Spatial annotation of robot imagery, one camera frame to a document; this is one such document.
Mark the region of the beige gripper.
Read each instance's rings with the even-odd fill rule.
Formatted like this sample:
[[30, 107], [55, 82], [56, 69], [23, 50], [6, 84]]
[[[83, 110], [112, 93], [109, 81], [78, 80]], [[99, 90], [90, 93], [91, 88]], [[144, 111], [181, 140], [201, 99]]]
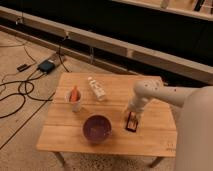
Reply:
[[126, 113], [133, 112], [137, 117], [140, 117], [147, 104], [146, 98], [132, 98], [125, 109]]

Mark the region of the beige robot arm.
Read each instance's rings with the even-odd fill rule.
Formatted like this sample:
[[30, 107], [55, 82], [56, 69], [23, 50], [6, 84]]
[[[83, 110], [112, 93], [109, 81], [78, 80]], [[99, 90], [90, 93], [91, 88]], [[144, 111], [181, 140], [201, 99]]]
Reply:
[[139, 119], [151, 99], [181, 107], [174, 171], [213, 171], [213, 86], [162, 86], [137, 81], [127, 109]]

